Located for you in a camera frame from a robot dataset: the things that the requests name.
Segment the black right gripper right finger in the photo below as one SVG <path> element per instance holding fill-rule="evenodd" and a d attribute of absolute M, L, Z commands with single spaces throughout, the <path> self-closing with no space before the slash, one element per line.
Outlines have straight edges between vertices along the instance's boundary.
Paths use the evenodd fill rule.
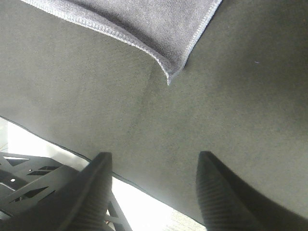
<path fill-rule="evenodd" d="M 270 200 L 213 153 L 199 153 L 196 194 L 208 231 L 306 231 L 308 220 Z"/>

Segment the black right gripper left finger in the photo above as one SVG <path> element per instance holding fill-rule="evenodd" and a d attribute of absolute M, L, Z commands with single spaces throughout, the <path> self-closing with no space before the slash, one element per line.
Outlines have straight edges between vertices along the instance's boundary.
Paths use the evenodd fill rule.
<path fill-rule="evenodd" d="M 99 153 L 71 182 L 28 211 L 1 222 L 2 231 L 103 231 L 112 187 L 112 155 Z"/>

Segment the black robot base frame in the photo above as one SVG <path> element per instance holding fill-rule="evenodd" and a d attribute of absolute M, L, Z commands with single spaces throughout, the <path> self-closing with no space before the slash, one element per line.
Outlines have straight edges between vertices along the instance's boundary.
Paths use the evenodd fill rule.
<path fill-rule="evenodd" d="M 65 187 L 82 170 L 48 157 L 1 153 L 0 222 L 33 208 Z M 104 231 L 131 230 L 112 191 L 104 223 Z"/>

